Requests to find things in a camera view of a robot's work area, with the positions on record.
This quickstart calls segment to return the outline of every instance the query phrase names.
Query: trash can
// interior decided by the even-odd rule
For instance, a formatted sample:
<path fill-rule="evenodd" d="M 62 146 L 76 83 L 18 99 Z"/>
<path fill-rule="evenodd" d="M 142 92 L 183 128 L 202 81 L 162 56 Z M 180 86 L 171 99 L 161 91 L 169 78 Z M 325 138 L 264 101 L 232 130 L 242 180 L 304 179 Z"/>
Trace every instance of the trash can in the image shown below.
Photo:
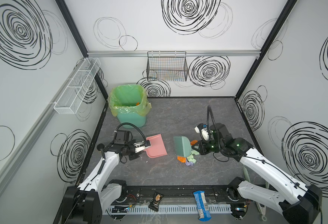
<path fill-rule="evenodd" d="M 120 123 L 128 122 L 137 127 L 143 127 L 151 105 L 148 102 L 144 87 L 130 84 L 112 89 L 109 94 L 109 108 Z"/>

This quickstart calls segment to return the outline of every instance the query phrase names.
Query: purple crumpled paper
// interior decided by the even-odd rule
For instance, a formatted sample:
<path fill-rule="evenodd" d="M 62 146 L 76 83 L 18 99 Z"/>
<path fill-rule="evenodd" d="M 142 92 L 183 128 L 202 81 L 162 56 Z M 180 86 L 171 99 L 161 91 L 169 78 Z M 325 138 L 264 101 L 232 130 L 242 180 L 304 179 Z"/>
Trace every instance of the purple crumpled paper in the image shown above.
<path fill-rule="evenodd" d="M 192 165 L 194 165 L 194 163 L 193 163 L 193 162 L 189 162 L 188 160 L 186 160 L 186 161 L 185 161 L 185 165 L 187 165 L 187 166 L 192 166 Z"/>

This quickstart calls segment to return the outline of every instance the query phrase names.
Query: black frame edge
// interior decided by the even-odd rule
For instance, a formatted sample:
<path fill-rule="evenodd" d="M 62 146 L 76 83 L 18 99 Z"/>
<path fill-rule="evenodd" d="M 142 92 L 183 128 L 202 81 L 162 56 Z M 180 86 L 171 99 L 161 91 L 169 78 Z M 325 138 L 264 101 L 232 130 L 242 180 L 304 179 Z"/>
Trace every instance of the black frame edge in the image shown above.
<path fill-rule="evenodd" d="M 68 9 L 65 1 L 64 0 L 55 0 L 55 1 L 58 5 L 59 10 L 62 13 L 64 20 L 67 23 L 69 30 L 72 33 L 72 36 L 73 36 L 74 40 L 76 41 L 77 46 L 78 46 L 79 50 L 81 51 L 83 57 L 85 57 L 85 58 L 88 57 L 88 50 L 85 45 L 85 42 L 83 41 L 81 34 L 79 33 L 77 26 L 74 23 L 74 20 L 71 16 L 71 13 L 69 12 L 69 9 Z M 96 81 L 100 91 L 102 92 L 104 99 L 106 99 L 106 101 L 107 101 L 108 93 L 102 83 L 102 80 L 99 78 L 98 74 L 95 75 L 95 81 Z"/>
<path fill-rule="evenodd" d="M 82 163 L 82 167 L 81 167 L 81 170 L 80 170 L 79 175 L 77 177 L 77 181 L 76 181 L 75 185 L 81 184 L 83 179 L 85 178 L 87 167 L 88 167 L 88 164 L 90 163 L 90 157 L 92 156 L 92 153 L 95 149 L 95 145 L 97 143 L 99 132 L 101 131 L 104 118 L 106 117 L 107 110 L 108 110 L 108 102 L 106 101 L 106 104 L 103 107 L 102 114 L 101 114 L 101 116 L 99 118 L 99 121 L 97 123 L 95 132 L 93 134 L 92 140 L 90 141 L 90 147 L 88 148 L 88 151 L 86 153 L 86 157 L 85 157 L 85 159 Z"/>
<path fill-rule="evenodd" d="M 64 0 L 55 0 L 59 10 L 61 11 L 64 20 L 66 21 L 69 30 L 72 33 L 72 36 L 74 38 L 74 40 L 77 43 L 77 46 L 79 48 L 79 50 L 81 51 L 83 57 L 88 57 L 88 50 L 87 47 L 85 45 L 85 43 L 83 42 L 83 39 L 81 37 L 81 35 L 79 34 L 79 31 L 76 27 L 76 24 L 74 23 L 74 20 L 68 10 L 68 7 L 66 5 L 66 3 L 64 2 Z"/>
<path fill-rule="evenodd" d="M 256 139 L 256 137 L 255 137 L 255 134 L 254 134 L 254 132 L 252 131 L 252 129 L 251 129 L 251 127 L 250 127 L 250 124 L 249 124 L 249 122 L 248 122 L 247 119 L 246 119 L 245 114 L 242 112 L 242 109 L 241 109 L 240 104 L 238 103 L 237 100 L 235 100 L 235 103 L 236 103 L 236 105 L 238 106 L 238 110 L 240 111 L 241 117 L 242 117 L 243 121 L 245 122 L 245 125 L 246 125 L 247 130 L 248 130 L 249 133 L 250 133 L 250 136 L 251 136 L 251 138 L 252 138 L 252 141 L 254 141 L 254 145 L 256 146 L 256 149 L 257 149 L 257 150 L 263 155 L 264 153 L 263 153 L 262 150 L 261 150 L 261 147 L 260 147 L 260 145 L 259 145 L 259 142 L 257 141 L 257 139 Z"/>
<path fill-rule="evenodd" d="M 251 66 L 249 72 L 247 73 L 244 81 L 242 82 L 240 88 L 238 89 L 238 92 L 236 93 L 235 99 L 238 100 L 240 98 L 240 96 L 242 95 L 242 93 L 244 92 L 244 90 L 247 87 L 248 83 L 250 82 L 252 76 L 255 74 L 257 68 L 259 67 L 261 61 L 264 59 L 267 51 L 269 50 L 272 42 L 274 41 L 276 35 L 280 31 L 282 25 L 285 23 L 285 21 L 286 21 L 288 15 L 290 14 L 292 8 L 295 6 L 296 2 L 297 2 L 297 0 L 288 0 L 286 2 L 285 7 L 281 11 L 280 16 L 276 20 L 276 23 L 275 23 L 274 27 L 272 28 L 269 36 L 267 37 L 264 45 L 261 48 L 260 57 L 257 60 L 255 60 L 254 63 L 252 64 L 252 66 Z"/>

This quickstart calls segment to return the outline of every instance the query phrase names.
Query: white wall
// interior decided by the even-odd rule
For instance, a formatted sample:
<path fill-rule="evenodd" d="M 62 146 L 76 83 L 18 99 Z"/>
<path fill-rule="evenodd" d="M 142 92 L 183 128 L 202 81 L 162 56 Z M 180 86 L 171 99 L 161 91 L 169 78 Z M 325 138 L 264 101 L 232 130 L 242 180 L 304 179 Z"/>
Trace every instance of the white wall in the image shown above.
<path fill-rule="evenodd" d="M 137 50 L 144 51 L 244 50 L 255 49 L 251 38 L 256 29 L 277 18 L 286 0 L 67 0 L 66 3 L 89 51 L 134 50 L 136 41 Z M 178 4 L 188 9 L 179 6 L 179 10 L 173 10 L 171 6 Z M 175 25 L 175 19 L 182 25 Z M 136 41 L 127 37 L 125 42 L 123 37 L 122 49 L 119 39 L 125 35 Z"/>
<path fill-rule="evenodd" d="M 89 51 L 187 51 L 260 50 L 286 0 L 71 0 L 66 3 Z M 155 84 L 147 85 L 160 90 L 151 91 L 148 96 L 235 96 L 255 57 L 205 57 L 198 59 L 204 61 L 199 73 L 192 70 L 194 60 L 187 57 L 186 82 L 160 77 Z M 147 76 L 143 73 L 146 58 L 101 58 L 101 62 L 108 92 Z"/>
<path fill-rule="evenodd" d="M 87 96 L 91 100 L 82 102 L 76 115 L 53 115 L 0 197 L 0 223 L 54 221 L 65 190 L 77 179 L 104 107 L 100 92 Z"/>
<path fill-rule="evenodd" d="M 1 4 L 0 172 L 82 57 L 54 0 Z"/>
<path fill-rule="evenodd" d="M 328 223 L 328 1 L 299 0 L 288 24 L 239 102 L 265 156 L 322 189 Z"/>
<path fill-rule="evenodd" d="M 182 82 L 146 81 L 144 57 L 100 58 L 108 93 L 118 85 L 139 82 L 148 96 L 235 96 L 254 60 L 252 56 L 187 57 L 189 74 L 187 81 Z"/>

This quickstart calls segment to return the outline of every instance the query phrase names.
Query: white wire basket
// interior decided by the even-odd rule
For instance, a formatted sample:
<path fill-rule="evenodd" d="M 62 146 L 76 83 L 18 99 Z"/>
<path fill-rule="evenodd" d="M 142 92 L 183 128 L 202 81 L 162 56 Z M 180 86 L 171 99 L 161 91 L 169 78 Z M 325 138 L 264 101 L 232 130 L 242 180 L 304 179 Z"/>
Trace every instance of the white wire basket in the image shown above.
<path fill-rule="evenodd" d="M 83 60 L 82 65 L 53 107 L 57 113 L 77 113 L 100 65 L 99 58 L 86 58 Z"/>

